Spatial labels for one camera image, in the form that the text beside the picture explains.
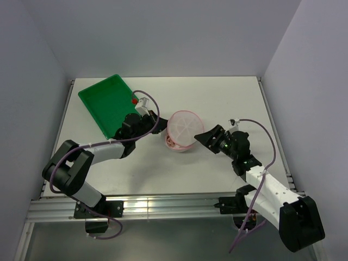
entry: metal frame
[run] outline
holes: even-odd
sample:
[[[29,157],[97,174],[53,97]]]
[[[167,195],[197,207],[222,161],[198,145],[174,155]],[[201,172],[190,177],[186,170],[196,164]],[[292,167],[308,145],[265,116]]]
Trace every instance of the metal frame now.
[[[293,178],[286,162],[282,145],[271,115],[268,102],[265,97],[262,82],[258,78],[258,83],[264,99],[268,116],[271,121],[272,129],[274,131],[276,142],[283,160],[283,165],[287,173],[287,178],[290,190],[297,192]],[[57,138],[54,144],[52,155],[55,152],[60,131],[63,125],[64,117],[67,110],[67,105],[70,100],[74,80],[71,82],[69,94],[65,103],[65,108],[60,122]],[[37,222],[85,222],[86,220],[76,220],[73,218],[76,202],[68,197],[43,197],[46,182],[42,187],[41,197],[37,201],[32,201],[29,207],[27,218],[25,221],[23,233],[18,245],[15,260],[24,260],[34,224]],[[123,200],[124,211],[123,217],[120,220],[150,220],[150,219],[187,219],[187,218],[212,218],[221,216],[219,209],[214,208],[213,205],[217,203],[219,197],[234,196],[234,192],[218,192],[209,194],[174,194],[174,195],[136,195],[136,196],[108,196],[107,200]]]

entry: translucent lid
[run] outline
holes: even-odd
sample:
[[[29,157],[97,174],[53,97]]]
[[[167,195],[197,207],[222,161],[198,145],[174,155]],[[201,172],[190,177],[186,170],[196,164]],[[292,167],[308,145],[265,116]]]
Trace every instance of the translucent lid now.
[[[202,120],[192,111],[180,110],[168,120],[168,135],[176,144],[187,147],[195,143],[194,136],[204,132]]]

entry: gray floor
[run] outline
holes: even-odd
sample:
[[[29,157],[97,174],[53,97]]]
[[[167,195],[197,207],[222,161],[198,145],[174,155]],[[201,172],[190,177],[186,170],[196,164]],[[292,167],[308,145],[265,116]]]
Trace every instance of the gray floor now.
[[[288,251],[269,223],[228,254],[237,233],[230,216],[127,221],[124,226],[118,238],[93,240],[81,222],[37,223],[26,260],[316,260],[312,247]]]

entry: white table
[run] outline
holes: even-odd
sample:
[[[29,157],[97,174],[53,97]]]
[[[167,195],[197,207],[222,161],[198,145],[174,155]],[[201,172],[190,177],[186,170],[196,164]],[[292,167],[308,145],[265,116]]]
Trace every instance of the white table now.
[[[77,93],[102,78],[76,79],[59,134],[57,148],[67,139],[79,144],[105,141],[105,137]],[[161,117],[178,110],[197,113],[209,130],[217,124],[227,127],[230,118],[254,119],[274,138],[256,77],[142,77],[124,78],[132,89],[151,94],[159,104]],[[156,111],[153,104],[150,108]],[[272,159],[272,147],[264,131],[243,122],[249,132],[251,151],[264,165]],[[269,170],[289,187],[277,147],[277,160]],[[87,182],[105,195],[153,195],[236,191],[245,185],[232,169],[231,160],[214,155],[196,143],[192,150],[175,153],[165,147],[160,135],[136,142],[133,153],[122,160],[109,160],[91,167]],[[44,196],[56,196],[46,186]]]

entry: green tray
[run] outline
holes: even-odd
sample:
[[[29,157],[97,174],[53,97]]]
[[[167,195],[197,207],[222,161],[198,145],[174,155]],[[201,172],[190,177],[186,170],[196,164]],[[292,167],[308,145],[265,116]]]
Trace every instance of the green tray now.
[[[137,113],[132,91],[118,74],[80,91],[78,96],[107,139],[115,135],[127,114]]]

